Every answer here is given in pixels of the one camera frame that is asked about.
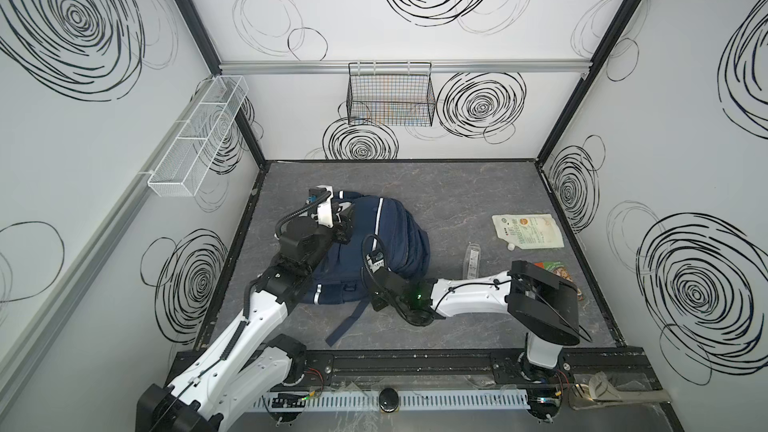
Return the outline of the navy blue student backpack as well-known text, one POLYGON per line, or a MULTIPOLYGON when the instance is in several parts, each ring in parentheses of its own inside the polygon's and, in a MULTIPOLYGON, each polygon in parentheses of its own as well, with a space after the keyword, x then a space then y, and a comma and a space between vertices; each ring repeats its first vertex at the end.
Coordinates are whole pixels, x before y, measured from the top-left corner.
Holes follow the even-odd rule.
POLYGON ((381 252, 389 269, 405 280, 423 278, 430 263, 430 243, 423 230, 398 200, 338 190, 334 206, 354 208, 352 234, 348 243, 335 243, 315 267, 312 285, 302 302, 314 305, 356 305, 325 339, 335 345, 359 320, 371 303, 369 289, 374 286, 365 270, 364 259, 381 252))

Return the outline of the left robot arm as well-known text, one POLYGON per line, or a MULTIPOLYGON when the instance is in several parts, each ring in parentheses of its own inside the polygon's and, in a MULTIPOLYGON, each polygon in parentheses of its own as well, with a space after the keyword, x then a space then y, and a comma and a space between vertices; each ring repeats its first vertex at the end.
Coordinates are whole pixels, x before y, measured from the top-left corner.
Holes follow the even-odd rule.
POLYGON ((306 348, 270 335, 305 296, 334 244, 349 242, 354 207, 323 195, 280 219, 279 251, 245 289, 241 313, 168 385, 136 407, 138 431, 226 431, 272 387, 301 381, 306 348))

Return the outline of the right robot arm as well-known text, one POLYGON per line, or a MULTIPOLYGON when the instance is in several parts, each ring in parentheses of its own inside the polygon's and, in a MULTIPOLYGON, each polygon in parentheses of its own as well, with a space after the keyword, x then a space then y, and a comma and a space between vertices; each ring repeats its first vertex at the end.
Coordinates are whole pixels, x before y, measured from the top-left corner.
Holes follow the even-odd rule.
POLYGON ((527 329, 516 366, 531 383, 558 379, 562 349, 592 341, 579 322, 576 285, 528 261, 514 260, 505 272, 475 279, 407 281, 375 250, 363 254, 363 281, 376 311, 391 307, 415 327, 464 314, 513 317, 527 329))

